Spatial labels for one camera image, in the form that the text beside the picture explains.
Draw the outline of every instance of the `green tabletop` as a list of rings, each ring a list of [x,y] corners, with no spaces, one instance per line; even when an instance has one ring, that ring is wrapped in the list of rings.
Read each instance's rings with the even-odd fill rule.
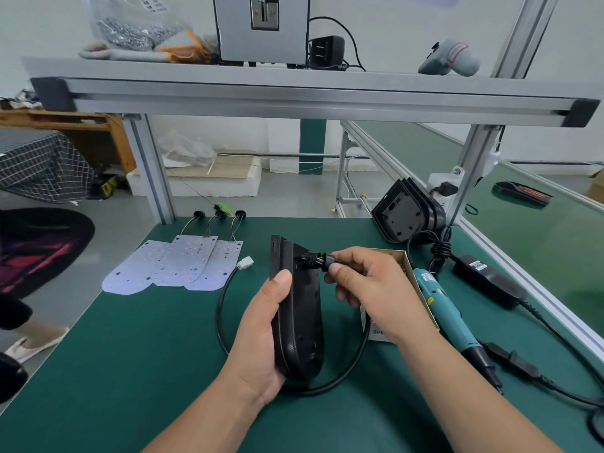
[[[423,181],[450,171],[461,145],[409,122],[356,122]],[[491,193],[498,181],[515,181],[553,196],[536,210]],[[564,195],[535,175],[506,164],[495,167],[470,193],[479,210],[464,214],[485,236],[539,281],[599,335],[604,336],[604,213]]]
[[[148,237],[170,242],[186,220],[156,226]],[[197,226],[190,232],[203,233],[204,224]],[[230,235],[227,222],[213,228],[223,238]],[[236,275],[227,294],[223,320],[229,337],[234,337],[246,304],[266,280],[271,234],[321,252],[354,244],[390,247],[368,219],[246,219],[238,230],[244,240],[240,258],[249,255],[255,263]],[[452,245],[457,254],[472,253],[494,264],[460,229],[455,229]],[[529,316],[502,310],[457,280],[449,266],[441,281],[479,338],[519,350],[564,388],[586,396],[599,394],[575,359]],[[101,293],[0,417],[1,450],[142,449],[208,386],[225,361],[213,324],[218,296],[218,291],[156,286],[131,296]],[[321,296],[326,362],[317,384],[344,368],[362,335],[359,312],[338,303],[333,286],[323,284]],[[509,401],[560,447],[567,452],[600,451],[585,426],[583,406],[502,371],[500,377]],[[277,397],[241,447],[242,452],[293,453],[448,450],[397,349],[382,342],[370,342],[356,369],[328,394]]]

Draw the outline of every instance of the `person's right hand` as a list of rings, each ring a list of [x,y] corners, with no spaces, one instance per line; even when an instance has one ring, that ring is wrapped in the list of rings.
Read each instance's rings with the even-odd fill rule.
[[[389,254],[357,246],[332,255],[350,267],[330,265],[325,281],[336,282],[336,297],[353,307],[362,305],[390,341],[436,332],[405,273]]]

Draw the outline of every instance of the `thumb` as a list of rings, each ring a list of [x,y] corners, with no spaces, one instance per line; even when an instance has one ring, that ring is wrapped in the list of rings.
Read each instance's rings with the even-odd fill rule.
[[[279,309],[279,304],[289,294],[292,286],[292,274],[282,270],[272,280],[267,280],[254,296],[250,307],[259,321],[271,321]]]
[[[329,274],[336,281],[336,283],[342,285],[348,289],[357,298],[364,297],[363,294],[367,289],[367,277],[359,274],[356,270],[347,267],[337,262],[329,266]]]

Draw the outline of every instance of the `white connector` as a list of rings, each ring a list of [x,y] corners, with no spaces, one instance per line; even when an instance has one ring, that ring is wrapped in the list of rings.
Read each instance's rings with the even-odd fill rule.
[[[243,259],[241,259],[239,262],[237,262],[237,268],[239,270],[244,270],[244,269],[248,268],[249,266],[251,266],[253,263],[254,263],[254,260],[250,256],[246,256]]]

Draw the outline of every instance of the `plaid tablecloth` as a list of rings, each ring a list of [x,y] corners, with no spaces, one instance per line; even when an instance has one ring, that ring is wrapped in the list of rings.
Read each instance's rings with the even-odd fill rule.
[[[61,204],[90,197],[94,172],[54,130],[0,129],[0,189]]]

